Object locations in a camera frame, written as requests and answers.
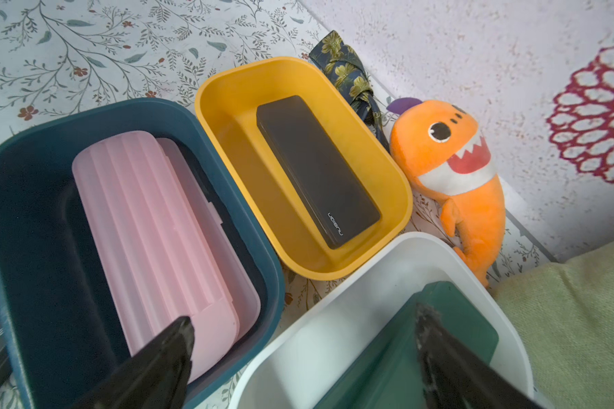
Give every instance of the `white wall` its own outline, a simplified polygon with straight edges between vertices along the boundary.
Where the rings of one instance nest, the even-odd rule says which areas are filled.
[[[554,255],[614,240],[614,184],[561,159],[545,121],[571,74],[614,45],[614,0],[303,3],[393,94],[474,114],[515,191],[508,210]]]

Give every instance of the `green cloth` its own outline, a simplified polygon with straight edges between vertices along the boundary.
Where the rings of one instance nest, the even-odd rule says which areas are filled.
[[[614,242],[500,282],[493,296],[557,409],[614,409]]]

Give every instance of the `white storage bin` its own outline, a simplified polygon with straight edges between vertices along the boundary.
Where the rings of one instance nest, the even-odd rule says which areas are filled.
[[[395,238],[248,365],[230,408],[311,409],[415,292],[453,282],[498,332],[491,367],[533,397],[516,330],[455,252],[426,233]]]

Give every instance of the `orange shark plush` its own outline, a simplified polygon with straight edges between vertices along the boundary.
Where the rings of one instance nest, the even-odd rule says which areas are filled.
[[[462,239],[464,251],[454,250],[487,286],[505,234],[505,198],[475,119],[449,103],[418,103],[393,126],[391,153],[412,186],[439,202],[444,231],[452,237],[457,227]]]

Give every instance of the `navy floral fabric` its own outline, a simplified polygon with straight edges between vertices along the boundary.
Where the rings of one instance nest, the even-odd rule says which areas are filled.
[[[373,125],[375,137],[389,151],[389,143],[382,129],[382,113],[373,99],[364,65],[352,47],[345,45],[336,31],[331,31],[311,50],[309,56],[357,115]]]

